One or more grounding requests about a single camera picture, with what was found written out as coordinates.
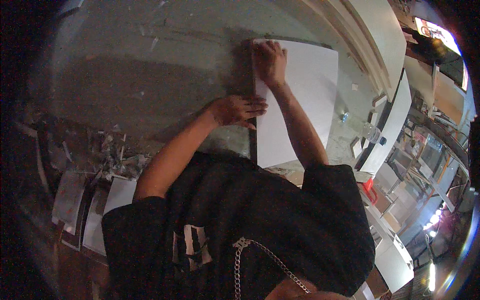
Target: workshop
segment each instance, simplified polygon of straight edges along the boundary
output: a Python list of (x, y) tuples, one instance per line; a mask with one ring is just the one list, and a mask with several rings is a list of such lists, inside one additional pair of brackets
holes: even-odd
[(63, 1), (2, 147), (16, 234), (55, 299), (466, 299), (454, 28), (426, 0)]

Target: right hand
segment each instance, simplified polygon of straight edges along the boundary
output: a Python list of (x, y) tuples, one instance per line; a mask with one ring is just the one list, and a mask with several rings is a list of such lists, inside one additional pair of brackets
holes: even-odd
[(271, 40), (253, 45), (253, 66), (260, 79), (272, 89), (285, 84), (287, 49)]

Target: bottle cap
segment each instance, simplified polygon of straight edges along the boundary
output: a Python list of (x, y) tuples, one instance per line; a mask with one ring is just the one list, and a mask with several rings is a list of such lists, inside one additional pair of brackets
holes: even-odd
[(345, 123), (348, 119), (348, 112), (344, 113), (342, 116), (342, 122)]

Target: floor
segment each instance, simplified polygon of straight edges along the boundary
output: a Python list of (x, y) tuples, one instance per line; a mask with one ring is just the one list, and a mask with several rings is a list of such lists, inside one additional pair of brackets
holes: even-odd
[[(336, 34), (301, 1), (85, 0), (57, 28), (48, 68), (33, 73), (31, 92), (46, 90), (45, 108), (57, 117), (105, 130), (118, 125), (136, 138), (139, 152), (154, 153), (212, 99), (252, 91), (244, 42), (263, 36), (338, 51), (326, 150), (331, 164), (353, 166), (356, 135), (338, 116), (349, 111), (366, 120), (376, 94)], [(218, 129), (203, 145), (212, 147), (249, 156), (248, 132)], [(301, 168), (298, 161), (287, 167)]]

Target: white board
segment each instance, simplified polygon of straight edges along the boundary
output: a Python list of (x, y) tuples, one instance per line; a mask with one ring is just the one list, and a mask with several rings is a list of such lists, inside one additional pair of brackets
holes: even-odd
[[(103, 242), (102, 217), (114, 208), (131, 204), (136, 186), (136, 181), (114, 178), (106, 202), (102, 193), (98, 193), (98, 190), (96, 191), (85, 225), (83, 240), (85, 247), (103, 256), (107, 255)], [(105, 205), (105, 209), (102, 211), (101, 207), (103, 205)]]
[(387, 122), (382, 130), (382, 136), (387, 139), (387, 142), (383, 146), (375, 144), (372, 152), (370, 152), (365, 163), (360, 168), (360, 171), (371, 174), (377, 173), (390, 153), (396, 138), (400, 134), (400, 130), (402, 129), (408, 111), (410, 110), (411, 103), (412, 98), (410, 96), (410, 86), (408, 85), (407, 73), (404, 72), (403, 78), (398, 86), (398, 92), (392, 110), (390, 111)]
[(60, 179), (55, 203), (52, 210), (52, 222), (65, 223), (64, 230), (75, 235), (80, 203), (85, 190), (85, 175), (65, 171)]
[[(326, 147), (336, 98), (338, 53), (334, 50), (278, 41), (288, 50), (286, 80)], [(257, 95), (267, 100), (267, 113), (257, 117), (257, 163), (266, 168), (297, 159), (282, 112), (272, 92), (255, 79)]]

